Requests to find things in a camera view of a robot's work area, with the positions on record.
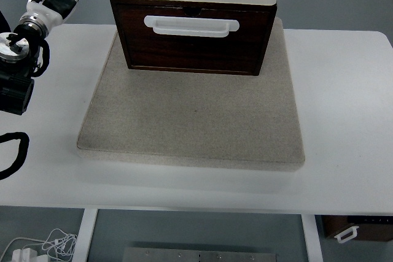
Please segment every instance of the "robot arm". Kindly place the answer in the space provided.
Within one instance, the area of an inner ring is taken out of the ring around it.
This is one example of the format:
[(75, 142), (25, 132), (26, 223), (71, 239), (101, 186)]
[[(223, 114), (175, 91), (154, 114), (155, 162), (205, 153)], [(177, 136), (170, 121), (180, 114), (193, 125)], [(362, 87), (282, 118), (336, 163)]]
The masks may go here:
[(27, 12), (14, 32), (0, 32), (0, 110), (18, 115), (26, 111), (34, 88), (32, 77), (42, 75), (49, 65), (45, 38), (73, 13), (78, 1), (28, 0)]

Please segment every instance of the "cable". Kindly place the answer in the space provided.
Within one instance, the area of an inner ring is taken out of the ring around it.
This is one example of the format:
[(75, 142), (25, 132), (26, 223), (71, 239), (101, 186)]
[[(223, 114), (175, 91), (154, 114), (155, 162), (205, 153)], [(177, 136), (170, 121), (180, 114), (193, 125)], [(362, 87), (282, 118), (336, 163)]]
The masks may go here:
[[(55, 231), (60, 231), (62, 234), (64, 234), (64, 237), (50, 241), (50, 237)], [(10, 241), (10, 243), (7, 245), (6, 249), (4, 250), (3, 254), (0, 257), (0, 262), (4, 258), (4, 255), (6, 254), (6, 251), (8, 250), (10, 245), (19, 239), (23, 239), (26, 241), (38, 242), (38, 244), (27, 244), (27, 245), (23, 246), (23, 248), (21, 249), (22, 251), (25, 248), (32, 246), (32, 245), (41, 245), (41, 249), (43, 251), (45, 251), (51, 259), (54, 259), (55, 261), (69, 262), (69, 261), (71, 261), (72, 256), (74, 255), (77, 238), (78, 238), (78, 236), (76, 234), (65, 233), (64, 231), (62, 231), (59, 228), (53, 229), (50, 232), (48, 238), (44, 241), (42, 241), (40, 239), (31, 239), (28, 237), (16, 237), (12, 241)], [(59, 258), (59, 256), (69, 257), (69, 258), (68, 258), (68, 260), (62, 260)]]
[(8, 248), (12, 245), (12, 243), (15, 242), (15, 241), (17, 241), (17, 240), (19, 240), (19, 239), (23, 239), (24, 241), (31, 241), (31, 242), (45, 242), (45, 241), (42, 241), (42, 240), (40, 240), (40, 239), (31, 239), (31, 238), (29, 238), (29, 237), (23, 237), (23, 236), (16, 237), (16, 238), (13, 239), (12, 241), (10, 241), (9, 244), (6, 246), (6, 249), (4, 250), (4, 252), (2, 253), (2, 255), (0, 256), (0, 262), (1, 262), (2, 259), (4, 258), (4, 255), (6, 254), (6, 251), (7, 251)]

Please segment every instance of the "drawer front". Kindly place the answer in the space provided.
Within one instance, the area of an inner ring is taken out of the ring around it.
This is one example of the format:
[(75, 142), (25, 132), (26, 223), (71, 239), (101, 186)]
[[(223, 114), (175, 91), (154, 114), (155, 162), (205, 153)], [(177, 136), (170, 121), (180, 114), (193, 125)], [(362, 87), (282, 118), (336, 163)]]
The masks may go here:
[[(167, 71), (216, 72), (257, 75), (275, 16), (275, 6), (265, 10), (230, 7), (138, 5), (111, 0), (128, 67)], [(226, 37), (157, 34), (146, 17), (176, 17), (235, 21), (238, 29)]]

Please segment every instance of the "white handle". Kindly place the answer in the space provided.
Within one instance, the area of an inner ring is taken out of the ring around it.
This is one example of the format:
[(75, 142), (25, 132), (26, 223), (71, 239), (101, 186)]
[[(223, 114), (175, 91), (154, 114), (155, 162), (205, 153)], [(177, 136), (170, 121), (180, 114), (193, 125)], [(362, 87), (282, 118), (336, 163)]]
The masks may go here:
[(146, 16), (144, 23), (146, 26), (153, 28), (153, 31), (157, 34), (198, 37), (226, 37), (230, 31), (237, 31), (240, 27), (236, 20), (156, 15)]
[[(352, 226), (346, 230), (344, 230), (342, 233), (337, 234), (334, 238), (337, 239), (339, 244), (344, 244), (347, 241), (350, 241), (351, 239), (354, 239), (355, 237), (357, 237), (357, 229), (359, 227), (358, 226)], [(348, 237), (346, 237), (345, 239), (342, 239), (343, 236), (345, 236), (346, 234), (352, 232), (352, 234)]]

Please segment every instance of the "dark wooden box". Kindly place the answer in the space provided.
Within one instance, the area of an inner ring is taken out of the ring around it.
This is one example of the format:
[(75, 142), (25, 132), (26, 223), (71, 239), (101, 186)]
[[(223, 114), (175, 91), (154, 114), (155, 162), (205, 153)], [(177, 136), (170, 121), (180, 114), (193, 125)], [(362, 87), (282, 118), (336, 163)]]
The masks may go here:
[(334, 238), (352, 226), (359, 226), (354, 240), (360, 241), (388, 242), (393, 240), (392, 221), (393, 217), (386, 216), (322, 216), (325, 237)]
[[(130, 69), (259, 75), (277, 6), (162, 0), (111, 0)], [(161, 35), (147, 15), (237, 20), (227, 37)]]

